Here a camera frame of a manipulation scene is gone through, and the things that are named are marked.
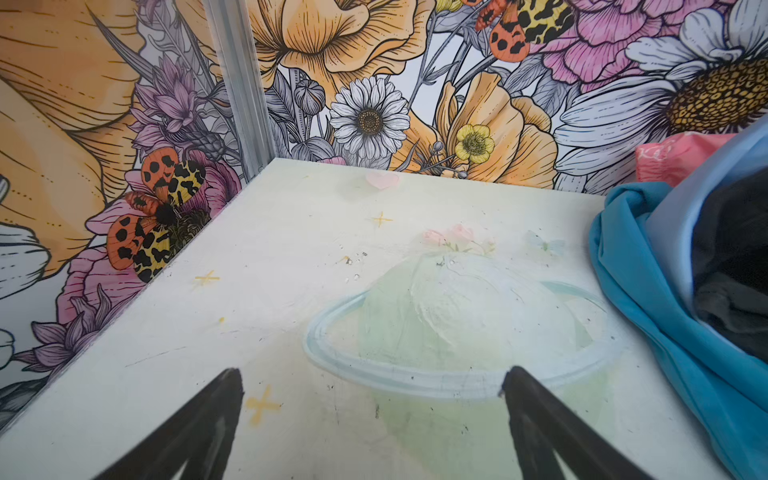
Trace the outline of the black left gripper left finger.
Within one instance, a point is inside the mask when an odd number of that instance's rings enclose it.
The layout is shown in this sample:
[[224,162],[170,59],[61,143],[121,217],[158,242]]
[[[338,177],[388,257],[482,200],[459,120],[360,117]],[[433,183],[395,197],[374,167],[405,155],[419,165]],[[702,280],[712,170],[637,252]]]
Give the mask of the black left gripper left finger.
[[238,369],[223,370],[99,479],[221,479],[244,397]]

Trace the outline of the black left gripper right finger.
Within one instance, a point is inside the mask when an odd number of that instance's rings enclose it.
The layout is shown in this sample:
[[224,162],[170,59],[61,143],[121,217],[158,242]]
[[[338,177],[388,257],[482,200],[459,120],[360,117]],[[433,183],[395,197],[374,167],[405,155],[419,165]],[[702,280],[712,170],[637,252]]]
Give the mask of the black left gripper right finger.
[[523,478],[563,479],[561,462],[578,479],[650,477],[524,368],[506,373],[500,395]]

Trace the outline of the teal cloth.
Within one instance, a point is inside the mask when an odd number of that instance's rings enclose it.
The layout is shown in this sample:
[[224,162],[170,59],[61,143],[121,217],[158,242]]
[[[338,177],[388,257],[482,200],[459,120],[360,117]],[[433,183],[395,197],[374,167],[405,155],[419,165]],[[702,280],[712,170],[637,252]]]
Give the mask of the teal cloth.
[[676,298],[647,236],[665,183],[613,188],[589,230],[590,258],[607,299],[647,338],[684,404],[737,479],[767,476],[767,365],[738,350]]

